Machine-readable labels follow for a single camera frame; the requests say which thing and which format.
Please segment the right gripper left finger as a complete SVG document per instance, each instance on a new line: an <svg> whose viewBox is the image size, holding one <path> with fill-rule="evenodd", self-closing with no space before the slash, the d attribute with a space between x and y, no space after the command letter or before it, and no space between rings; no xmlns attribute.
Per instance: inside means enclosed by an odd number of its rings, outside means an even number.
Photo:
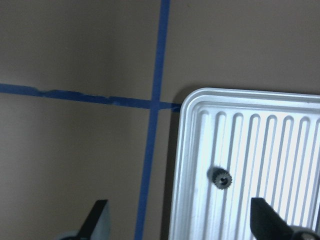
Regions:
<svg viewBox="0 0 320 240"><path fill-rule="evenodd" d="M75 236L76 240L108 240L111 231L109 201L97 200L83 225Z"/></svg>

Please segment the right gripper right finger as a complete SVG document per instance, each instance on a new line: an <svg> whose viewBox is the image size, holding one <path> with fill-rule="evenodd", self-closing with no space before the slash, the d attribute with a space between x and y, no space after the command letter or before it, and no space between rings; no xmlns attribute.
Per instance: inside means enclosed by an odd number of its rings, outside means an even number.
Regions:
<svg viewBox="0 0 320 240"><path fill-rule="evenodd" d="M250 201L250 230L257 240L314 240L315 231L288 225L261 197Z"/></svg>

